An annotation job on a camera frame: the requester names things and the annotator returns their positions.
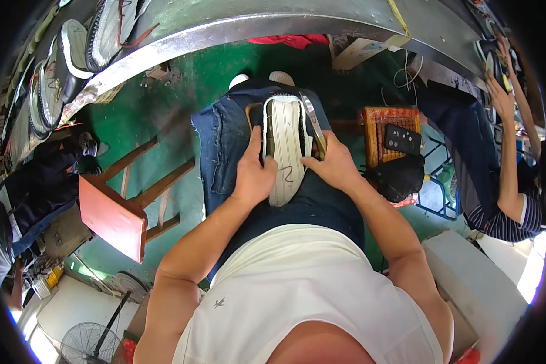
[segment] black bag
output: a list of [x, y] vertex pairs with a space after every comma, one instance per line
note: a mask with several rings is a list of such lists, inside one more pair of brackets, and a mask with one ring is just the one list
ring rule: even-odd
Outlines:
[[418, 193], [424, 180], [424, 157], [407, 155], [367, 168], [364, 178], [373, 182], [390, 202], [400, 202], [411, 193]]

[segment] green painted floor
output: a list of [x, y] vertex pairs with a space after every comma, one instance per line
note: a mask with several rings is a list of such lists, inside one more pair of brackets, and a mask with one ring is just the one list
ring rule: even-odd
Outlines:
[[[384, 51], [348, 72], [336, 72], [331, 69], [328, 48], [321, 45], [299, 50], [283, 44], [236, 42], [173, 59], [169, 62], [172, 69], [169, 82], [156, 81], [144, 74], [133, 77], [111, 103], [89, 105], [81, 110], [77, 119], [90, 123], [97, 138], [109, 144], [109, 152], [98, 157], [103, 169], [158, 136], [159, 146], [131, 168], [127, 197], [133, 197], [190, 157], [200, 155], [190, 115], [223, 95], [238, 73], [267, 78], [270, 72], [283, 70], [294, 78], [297, 86], [318, 93], [328, 118], [354, 119], [356, 111], [363, 106], [383, 105], [382, 86], [385, 92], [405, 96], [393, 86], [393, 75], [403, 66], [404, 59], [404, 51]], [[355, 162], [364, 164], [363, 139], [351, 135], [338, 137], [349, 146]], [[122, 174], [119, 174], [109, 186], [119, 190], [121, 181]], [[83, 244], [78, 250], [79, 256], [99, 278], [112, 285], [113, 276], [122, 270], [131, 272], [146, 284], [152, 283], [164, 254], [203, 217], [198, 167], [178, 182], [169, 196], [166, 219], [180, 213], [181, 222], [146, 245], [143, 264], [133, 262], [99, 237]], [[146, 208], [150, 227], [156, 224], [159, 204], [158, 200]], [[400, 212], [421, 240], [448, 228], [466, 234], [462, 219], [447, 222], [415, 206], [401, 208]], [[374, 269], [380, 270], [382, 254], [369, 233], [366, 255]], [[89, 281], [91, 273], [78, 261], [67, 259], [66, 267], [71, 266], [73, 275]]]

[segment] wooden chair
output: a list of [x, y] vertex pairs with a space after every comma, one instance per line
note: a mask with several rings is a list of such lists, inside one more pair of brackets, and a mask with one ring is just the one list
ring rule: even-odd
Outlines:
[[[112, 164], [100, 175], [81, 175], [79, 178], [81, 220], [103, 240], [139, 264], [144, 260], [144, 245], [180, 222], [179, 215], [164, 221], [169, 188], [194, 168], [192, 158], [144, 192], [126, 200], [131, 164], [157, 145], [158, 139], [154, 137]], [[122, 190], [121, 193], [117, 193], [105, 183], [122, 170]], [[148, 230], [148, 217], [144, 208], [159, 195], [162, 195], [162, 200], [158, 225]]]

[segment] metal workbench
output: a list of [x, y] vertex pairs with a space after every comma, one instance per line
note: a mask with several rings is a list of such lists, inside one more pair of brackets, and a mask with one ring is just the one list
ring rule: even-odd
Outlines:
[[[473, 42], [481, 36], [439, 0], [395, 0], [412, 39], [403, 48], [484, 87]], [[278, 34], [343, 34], [384, 42], [405, 35], [386, 0], [151, 0], [132, 34], [159, 23], [137, 48], [124, 49], [66, 105], [61, 123], [106, 91], [172, 58], [227, 42]], [[29, 147], [34, 149], [30, 140]], [[26, 155], [10, 156], [13, 164]]]

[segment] striped shirt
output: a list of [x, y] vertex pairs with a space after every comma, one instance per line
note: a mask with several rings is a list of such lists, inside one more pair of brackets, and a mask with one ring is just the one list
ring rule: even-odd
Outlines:
[[543, 230], [538, 189], [534, 188], [522, 194], [524, 195], [524, 208], [520, 221], [510, 219], [503, 211], [499, 210], [487, 222], [484, 222], [481, 205], [471, 211], [467, 220], [486, 235], [503, 241], [516, 243], [533, 238]]

